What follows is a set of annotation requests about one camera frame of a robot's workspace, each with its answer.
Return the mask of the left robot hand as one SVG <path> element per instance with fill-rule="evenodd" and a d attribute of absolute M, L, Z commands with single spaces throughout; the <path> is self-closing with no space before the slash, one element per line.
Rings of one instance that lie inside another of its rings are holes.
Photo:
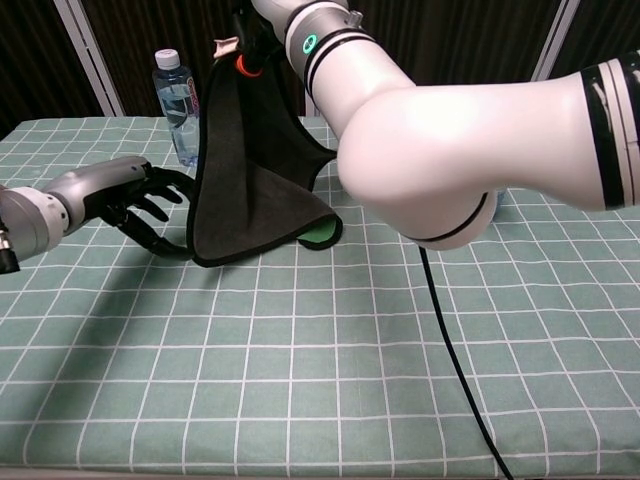
<path fill-rule="evenodd" d="M 129 208 L 133 206 L 166 222 L 168 215 L 148 197 L 180 204 L 192 200 L 194 190 L 195 181 L 188 175 L 156 167 L 142 156 L 125 156 L 71 170 L 43 187 L 45 194 L 66 209 L 66 236 L 99 218 L 152 254 L 178 261 L 190 260 L 191 250 L 158 235 Z"/>

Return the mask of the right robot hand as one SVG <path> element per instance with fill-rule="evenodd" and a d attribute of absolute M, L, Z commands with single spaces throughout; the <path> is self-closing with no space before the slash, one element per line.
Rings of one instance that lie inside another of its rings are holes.
<path fill-rule="evenodd" d="M 238 37 L 237 70 L 249 78 L 262 75 L 271 63 L 284 59 L 284 47 L 273 27 L 262 18 L 250 1 L 236 1 L 232 10 L 233 32 Z"/>

